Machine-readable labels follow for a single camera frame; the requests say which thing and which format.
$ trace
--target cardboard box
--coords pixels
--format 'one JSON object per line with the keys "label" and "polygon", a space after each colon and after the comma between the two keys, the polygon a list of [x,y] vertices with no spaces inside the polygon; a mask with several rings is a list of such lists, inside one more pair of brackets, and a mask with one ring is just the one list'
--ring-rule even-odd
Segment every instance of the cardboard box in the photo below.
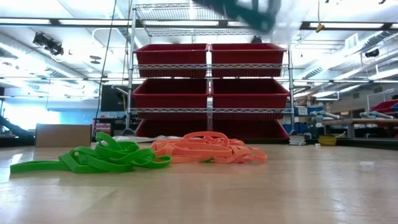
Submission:
{"label": "cardboard box", "polygon": [[36,147],[77,146],[91,146],[91,125],[36,125]]}

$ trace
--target shelf post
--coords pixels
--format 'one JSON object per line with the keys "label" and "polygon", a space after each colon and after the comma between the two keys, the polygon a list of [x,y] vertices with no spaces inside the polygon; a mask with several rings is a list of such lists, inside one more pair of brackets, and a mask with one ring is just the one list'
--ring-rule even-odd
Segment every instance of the shelf post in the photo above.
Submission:
{"label": "shelf post", "polygon": [[131,113],[130,113],[130,108],[131,108],[131,92],[132,92],[132,73],[134,69],[134,39],[136,38],[136,8],[134,7],[134,4],[132,4],[131,9],[132,14],[131,14],[131,34],[130,34],[130,63],[129,63],[129,84],[128,84],[128,96],[127,96],[127,110],[126,110],[126,129],[130,128],[130,120],[131,120]]}
{"label": "shelf post", "polygon": [[287,56],[289,60],[289,90],[290,90],[290,109],[292,110],[290,114],[290,122],[292,125],[292,130],[294,130],[294,85],[293,85],[293,61],[292,61],[292,50],[289,46],[287,50]]}

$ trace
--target ceiling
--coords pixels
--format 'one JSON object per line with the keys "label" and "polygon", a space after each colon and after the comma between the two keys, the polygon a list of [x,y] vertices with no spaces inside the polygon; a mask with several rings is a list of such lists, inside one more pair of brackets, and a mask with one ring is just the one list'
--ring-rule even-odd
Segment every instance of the ceiling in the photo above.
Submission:
{"label": "ceiling", "polygon": [[[173,3],[190,2],[173,0]],[[335,22],[397,22],[398,0],[387,0],[378,4],[378,0],[330,0],[320,3],[321,21]],[[135,4],[160,4],[170,3],[169,0],[135,0]],[[30,17],[30,18],[79,18],[79,19],[110,19],[112,16],[114,0],[13,0],[0,2],[1,17]],[[118,0],[116,19],[127,19],[129,16],[129,0]],[[273,42],[280,46],[292,46],[292,61],[295,69],[294,77],[303,78],[308,70],[319,63],[321,59],[336,54],[345,47],[345,40],[355,34],[359,40],[365,39],[376,32],[361,31],[328,31],[319,33],[311,30],[301,30],[302,21],[318,20],[318,0],[297,1],[282,0],[282,7],[277,15],[275,29],[268,35],[262,35],[263,42]],[[42,32],[46,36],[62,43],[65,54],[57,57],[57,62],[51,58],[49,52],[33,44],[34,35]],[[91,77],[98,78],[103,70],[103,62],[107,53],[106,46],[109,29],[94,29],[90,27],[43,27],[43,26],[2,26],[0,27],[0,77]],[[129,33],[113,29],[109,40],[109,50],[103,73],[108,77],[127,77],[126,37]],[[136,47],[149,43],[248,43],[252,35],[209,35],[209,36],[180,36],[180,37],[152,37],[149,38],[144,29],[136,29]],[[379,43],[381,55],[394,53],[398,46],[394,41]],[[91,55],[101,57],[99,64],[91,63]],[[372,63],[360,54],[353,54],[344,62],[328,68],[322,74],[312,79],[332,79],[338,75],[360,68],[364,64]],[[395,66],[391,59],[385,66]],[[366,72],[374,72],[374,67]],[[2,79],[0,86],[17,87],[38,95],[85,95],[98,94],[98,81],[54,81],[53,88],[48,88],[48,81],[29,82],[24,80]]]}

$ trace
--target wire shelf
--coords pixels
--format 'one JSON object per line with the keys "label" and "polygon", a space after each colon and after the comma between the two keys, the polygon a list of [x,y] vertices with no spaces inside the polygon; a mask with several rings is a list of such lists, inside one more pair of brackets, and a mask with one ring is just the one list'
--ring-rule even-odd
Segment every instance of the wire shelf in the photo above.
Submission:
{"label": "wire shelf", "polygon": [[257,34],[246,25],[195,3],[138,4],[136,11],[152,37]]}
{"label": "wire shelf", "polygon": [[130,108],[129,111],[130,113],[292,113],[290,108]]}
{"label": "wire shelf", "polygon": [[171,70],[171,69],[282,69],[287,68],[286,64],[197,64],[197,65],[134,65],[134,70]]}

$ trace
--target green rubber band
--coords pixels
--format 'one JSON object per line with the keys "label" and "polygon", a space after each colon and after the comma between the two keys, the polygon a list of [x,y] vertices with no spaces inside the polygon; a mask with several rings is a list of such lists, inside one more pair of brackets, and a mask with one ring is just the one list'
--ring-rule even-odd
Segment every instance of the green rubber band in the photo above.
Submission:
{"label": "green rubber band", "polygon": [[59,156],[59,161],[30,161],[10,166],[12,174],[28,171],[62,170],[76,174],[129,172],[134,166],[159,169],[168,166],[170,156],[156,157],[152,149],[139,149],[135,142],[117,142],[105,133],[96,133],[95,149],[76,147]]}

